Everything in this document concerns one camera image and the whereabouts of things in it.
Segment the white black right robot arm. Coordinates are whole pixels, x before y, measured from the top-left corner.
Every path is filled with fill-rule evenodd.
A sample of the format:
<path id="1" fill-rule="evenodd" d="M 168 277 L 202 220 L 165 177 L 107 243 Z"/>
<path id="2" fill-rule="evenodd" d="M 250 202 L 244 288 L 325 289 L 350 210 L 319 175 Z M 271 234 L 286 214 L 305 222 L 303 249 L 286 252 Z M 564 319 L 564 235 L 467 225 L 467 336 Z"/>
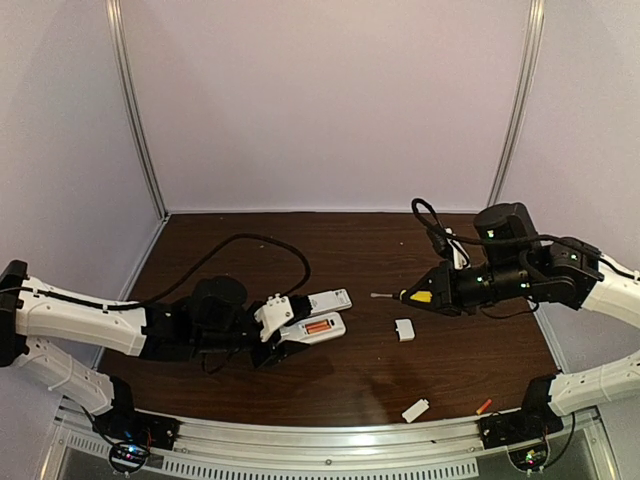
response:
<path id="1" fill-rule="evenodd" d="M 524 299 L 532 307 L 565 307 L 638 327 L 639 273 L 578 238 L 539 233 L 524 204 L 482 210 L 473 219 L 473 237 L 446 229 L 421 198 L 411 208 L 442 260 L 399 293 L 401 303 L 457 317 Z M 639 351 L 633 349 L 602 365 L 532 380 L 522 409 L 562 417 L 638 394 Z"/>

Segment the large white remote control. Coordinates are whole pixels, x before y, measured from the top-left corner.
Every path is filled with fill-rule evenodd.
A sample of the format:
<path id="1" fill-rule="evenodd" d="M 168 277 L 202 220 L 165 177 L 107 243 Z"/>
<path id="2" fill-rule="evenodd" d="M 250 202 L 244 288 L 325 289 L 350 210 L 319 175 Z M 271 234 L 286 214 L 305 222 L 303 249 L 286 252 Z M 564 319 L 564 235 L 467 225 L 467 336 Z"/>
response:
<path id="1" fill-rule="evenodd" d="M 350 309 L 353 304 L 346 289 L 324 291 L 308 296 L 311 315 L 321 315 Z"/>

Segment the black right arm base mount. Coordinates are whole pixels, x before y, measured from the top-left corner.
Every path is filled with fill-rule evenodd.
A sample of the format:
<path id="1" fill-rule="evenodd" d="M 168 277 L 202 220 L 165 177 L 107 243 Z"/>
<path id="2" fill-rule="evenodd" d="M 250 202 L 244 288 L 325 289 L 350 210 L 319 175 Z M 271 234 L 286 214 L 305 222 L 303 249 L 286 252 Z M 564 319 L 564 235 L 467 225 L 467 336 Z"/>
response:
<path id="1" fill-rule="evenodd" d="M 478 421 L 485 449 L 544 439 L 564 428 L 563 420 L 544 401 L 524 401 L 510 412 L 494 412 Z"/>

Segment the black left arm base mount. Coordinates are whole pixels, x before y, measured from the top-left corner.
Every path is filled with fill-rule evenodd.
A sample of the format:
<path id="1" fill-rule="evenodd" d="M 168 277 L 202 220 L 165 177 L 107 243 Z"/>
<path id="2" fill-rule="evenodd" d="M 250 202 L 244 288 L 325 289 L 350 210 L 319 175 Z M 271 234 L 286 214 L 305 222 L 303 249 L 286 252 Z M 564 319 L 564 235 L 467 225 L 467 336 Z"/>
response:
<path id="1" fill-rule="evenodd" d="M 137 410 L 111 409 L 93 417 L 94 430 L 109 439 L 172 450 L 181 422 L 173 417 Z"/>

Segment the small white battery cover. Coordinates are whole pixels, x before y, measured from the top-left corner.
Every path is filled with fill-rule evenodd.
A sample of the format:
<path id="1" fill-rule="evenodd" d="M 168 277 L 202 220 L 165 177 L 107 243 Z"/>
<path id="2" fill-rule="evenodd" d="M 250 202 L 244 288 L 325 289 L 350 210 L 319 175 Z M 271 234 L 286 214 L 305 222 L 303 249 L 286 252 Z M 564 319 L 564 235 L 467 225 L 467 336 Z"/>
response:
<path id="1" fill-rule="evenodd" d="M 402 412 L 401 416 L 406 423 L 415 422 L 421 415 L 426 413 L 430 408 L 430 403 L 427 399 L 418 399 L 414 404 Z"/>

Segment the yellow handled screwdriver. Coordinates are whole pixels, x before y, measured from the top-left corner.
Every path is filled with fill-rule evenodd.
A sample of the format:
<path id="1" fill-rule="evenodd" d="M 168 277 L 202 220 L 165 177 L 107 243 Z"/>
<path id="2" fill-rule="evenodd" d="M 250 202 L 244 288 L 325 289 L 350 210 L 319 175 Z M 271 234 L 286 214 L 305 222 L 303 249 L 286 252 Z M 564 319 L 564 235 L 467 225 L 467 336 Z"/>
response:
<path id="1" fill-rule="evenodd" d="M 432 301 L 432 294 L 429 291 L 417 291 L 412 294 L 408 294 L 406 290 L 402 290 L 399 293 L 370 293 L 371 298 L 384 298 L 393 299 L 401 302 L 418 302 L 429 304 Z"/>

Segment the small white remote control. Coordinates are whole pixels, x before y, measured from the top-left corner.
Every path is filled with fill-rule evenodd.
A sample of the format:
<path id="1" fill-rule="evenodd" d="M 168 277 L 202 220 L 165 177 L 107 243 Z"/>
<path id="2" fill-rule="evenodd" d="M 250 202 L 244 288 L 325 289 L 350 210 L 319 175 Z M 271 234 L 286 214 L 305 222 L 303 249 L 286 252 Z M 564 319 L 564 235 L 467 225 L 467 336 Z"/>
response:
<path id="1" fill-rule="evenodd" d="M 346 334 L 347 327 L 341 315 L 331 312 L 317 315 L 280 329 L 281 340 L 307 345 L 330 341 Z"/>

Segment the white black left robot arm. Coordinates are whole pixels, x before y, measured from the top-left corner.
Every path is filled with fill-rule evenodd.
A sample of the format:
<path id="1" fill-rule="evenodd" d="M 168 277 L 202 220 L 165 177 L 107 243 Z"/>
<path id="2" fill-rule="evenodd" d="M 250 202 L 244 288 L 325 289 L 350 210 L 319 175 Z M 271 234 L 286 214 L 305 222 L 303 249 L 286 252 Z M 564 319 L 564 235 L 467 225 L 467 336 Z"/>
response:
<path id="1" fill-rule="evenodd" d="M 135 413 L 130 386 L 78 361 L 50 340 L 93 345 L 152 362 L 248 352 L 255 366 L 307 347 L 297 327 L 315 312 L 308 296 L 246 303 L 244 286 L 218 276 L 173 303 L 117 302 L 57 289 L 12 260 L 1 272 L 1 363 L 24 368 L 99 419 Z"/>

